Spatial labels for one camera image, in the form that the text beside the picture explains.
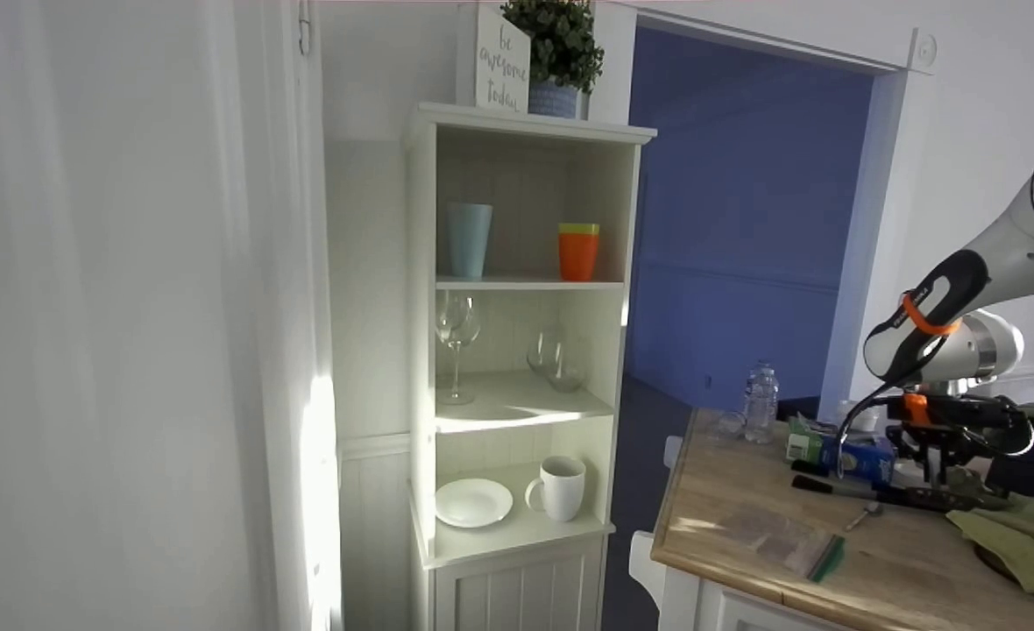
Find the potted plant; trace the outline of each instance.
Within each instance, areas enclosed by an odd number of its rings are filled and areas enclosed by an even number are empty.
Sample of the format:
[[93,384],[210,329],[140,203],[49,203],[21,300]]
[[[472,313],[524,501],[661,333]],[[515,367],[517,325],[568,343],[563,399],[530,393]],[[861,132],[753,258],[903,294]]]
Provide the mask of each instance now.
[[599,76],[588,0],[508,0],[503,17],[530,36],[530,107],[579,117],[579,90]]

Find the doorway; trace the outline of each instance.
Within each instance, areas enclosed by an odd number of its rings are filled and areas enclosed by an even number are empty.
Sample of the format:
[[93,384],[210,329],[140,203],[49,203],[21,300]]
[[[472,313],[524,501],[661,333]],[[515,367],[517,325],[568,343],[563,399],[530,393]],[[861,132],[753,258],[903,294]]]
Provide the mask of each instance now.
[[753,364],[815,413],[873,73],[638,24],[627,374],[735,413]]
[[857,341],[895,300],[929,81],[915,57],[815,53],[638,17],[632,121],[658,136],[638,203],[611,631],[655,628],[627,540],[655,525],[661,437],[691,405],[735,410],[757,361],[808,413],[870,381]]

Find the blue cup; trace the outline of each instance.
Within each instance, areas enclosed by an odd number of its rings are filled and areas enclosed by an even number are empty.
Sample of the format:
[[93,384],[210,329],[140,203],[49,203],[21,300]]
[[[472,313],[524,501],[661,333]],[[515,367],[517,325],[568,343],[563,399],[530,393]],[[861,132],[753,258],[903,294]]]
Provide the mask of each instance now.
[[482,277],[491,203],[447,203],[447,265],[453,277]]

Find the blue wall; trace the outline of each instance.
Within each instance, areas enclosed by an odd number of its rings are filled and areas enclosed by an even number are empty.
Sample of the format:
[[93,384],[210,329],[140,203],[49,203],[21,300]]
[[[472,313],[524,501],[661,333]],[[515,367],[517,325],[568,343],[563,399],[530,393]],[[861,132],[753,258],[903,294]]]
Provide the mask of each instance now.
[[780,395],[824,381],[848,235],[866,73],[641,28],[646,149],[627,371],[735,410],[757,361]]

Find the orange cup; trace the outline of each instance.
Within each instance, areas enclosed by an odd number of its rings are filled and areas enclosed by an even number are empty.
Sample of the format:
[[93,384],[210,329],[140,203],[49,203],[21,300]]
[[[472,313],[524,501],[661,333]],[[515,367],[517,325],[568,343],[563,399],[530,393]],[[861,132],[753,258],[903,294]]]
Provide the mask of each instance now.
[[563,280],[591,280],[599,258],[599,224],[558,228],[558,273]]

